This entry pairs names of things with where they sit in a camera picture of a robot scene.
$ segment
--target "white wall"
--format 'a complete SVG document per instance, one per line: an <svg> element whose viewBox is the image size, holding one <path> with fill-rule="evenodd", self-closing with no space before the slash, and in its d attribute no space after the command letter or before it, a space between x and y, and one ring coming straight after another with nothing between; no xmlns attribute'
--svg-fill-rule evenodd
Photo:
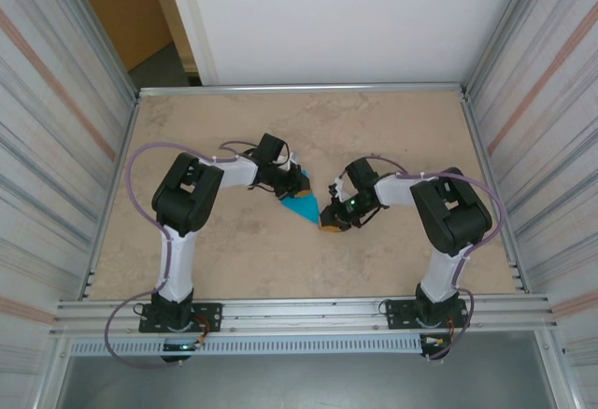
<svg viewBox="0 0 598 409"><path fill-rule="evenodd" d="M463 81L508 0L177 0L206 85Z"/></svg>

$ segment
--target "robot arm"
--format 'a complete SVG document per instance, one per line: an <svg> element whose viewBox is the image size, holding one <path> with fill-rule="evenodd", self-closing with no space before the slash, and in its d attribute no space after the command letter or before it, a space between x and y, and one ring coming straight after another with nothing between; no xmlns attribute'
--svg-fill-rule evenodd
<svg viewBox="0 0 598 409"><path fill-rule="evenodd" d="M446 172L462 174L457 168ZM484 204L471 185L457 179L379 176L366 159L351 163L346 173L357 192L349 195L343 190L342 177L335 180L330 187L332 202L320 214L323 230L360 228L382 208L416 206L433 246L428 272L416 289L419 319L426 326L445 320L459 296L455 285L463 269L463 255L491 228Z"/></svg>
<svg viewBox="0 0 598 409"><path fill-rule="evenodd" d="M271 187L279 200L300 197L310 192L309 179L293 155L281 155L287 146L283 140L265 134L255 149L229 162L209 162L181 153L155 192L151 206L156 220L168 232L162 233L162 259L157 288L164 282L171 245L168 278L158 293L152 295L153 314L159 325L183 330L192 308L192 262L195 241L206 224L218 191L234 186Z"/></svg>

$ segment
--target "beige table surface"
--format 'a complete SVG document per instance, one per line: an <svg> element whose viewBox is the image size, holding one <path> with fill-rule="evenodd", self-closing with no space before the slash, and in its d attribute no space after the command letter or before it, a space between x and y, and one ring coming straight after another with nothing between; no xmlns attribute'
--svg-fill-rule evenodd
<svg viewBox="0 0 598 409"><path fill-rule="evenodd" d="M412 172L458 166L481 179L454 92L157 96L141 102L129 154L153 141L176 141L214 155L229 139L286 140L308 171L320 209L327 186L352 160L384 154ZM133 186L151 196L176 158L174 149L142 154ZM389 168L373 164L379 172ZM411 295L431 245L415 208L382 211L362 229L326 233L262 190L219 192L197 239L195 297L309 298ZM156 284L160 235L128 200L123 177L92 286L93 300L124 299ZM476 252L462 285L476 293L514 292L502 243Z"/></svg>

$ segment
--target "ventilation grille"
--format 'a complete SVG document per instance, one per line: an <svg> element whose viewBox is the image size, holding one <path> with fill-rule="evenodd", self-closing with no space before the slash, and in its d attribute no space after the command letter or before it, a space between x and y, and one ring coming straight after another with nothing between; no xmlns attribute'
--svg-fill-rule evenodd
<svg viewBox="0 0 598 409"><path fill-rule="evenodd" d="M185 344L192 340L170 339ZM418 334L338 335L338 336L252 336L213 337L196 351L164 352L164 339L122 339L112 348L122 356L188 355L289 355L319 353L421 353ZM109 355L103 339L79 339L71 356Z"/></svg>

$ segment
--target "orange stripe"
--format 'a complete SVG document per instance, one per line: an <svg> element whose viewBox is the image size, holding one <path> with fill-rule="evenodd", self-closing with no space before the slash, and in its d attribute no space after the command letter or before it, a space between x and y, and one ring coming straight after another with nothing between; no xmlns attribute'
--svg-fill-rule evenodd
<svg viewBox="0 0 598 409"><path fill-rule="evenodd" d="M592 308L598 308L598 290L555 304L552 306L552 312L554 313L554 317L561 318L569 317Z"/></svg>
<svg viewBox="0 0 598 409"><path fill-rule="evenodd" d="M513 115L507 120L505 126L501 129L501 132L496 135L496 138L490 143L488 146L488 152L490 155L496 150L498 145L508 131L515 125L517 120L521 117L523 112L528 109L530 104L534 101L536 96L544 89L550 78L554 75L554 73L561 67L561 65L567 60L567 58L571 55L571 53L577 48L577 45L584 39L584 37L588 34L592 26L598 21L598 2L594 4L591 8L590 12L583 18L581 23L577 26L575 31L569 36L564 45L562 46L559 53L556 55L552 63L548 66L548 69L544 72L544 74L537 80L531 90L523 98L523 101L517 106Z"/></svg>
<svg viewBox="0 0 598 409"><path fill-rule="evenodd" d="M44 79L48 86L56 93L56 95L63 101L66 107L73 113L75 118L81 123L89 135L93 138L93 141L106 153L110 160L114 160L116 153L114 149L110 147L104 137L98 132L93 124L83 114L81 109L78 107L75 100L66 91L60 81L52 74L50 69L43 63L39 58L31 45L27 43L27 40L22 36L21 32L8 18L8 15L0 9L0 27L8 35L12 43L19 49L19 51L27 58L31 65L37 70L37 73Z"/></svg>
<svg viewBox="0 0 598 409"><path fill-rule="evenodd" d="M45 323L46 325L54 323L54 315L52 313L2 296L0 296L0 313L13 317L26 318L33 322Z"/></svg>

